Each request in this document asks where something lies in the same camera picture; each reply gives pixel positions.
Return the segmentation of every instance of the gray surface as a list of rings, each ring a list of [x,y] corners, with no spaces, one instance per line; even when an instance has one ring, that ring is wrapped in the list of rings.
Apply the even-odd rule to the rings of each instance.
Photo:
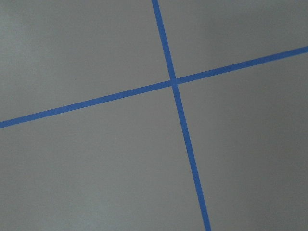
[[[0,1],[0,120],[168,80],[151,1]]]
[[[204,229],[171,89],[3,128],[0,153],[1,231]]]
[[[307,46],[308,1],[161,0],[178,77]]]
[[[214,231],[307,230],[307,59],[180,85]]]

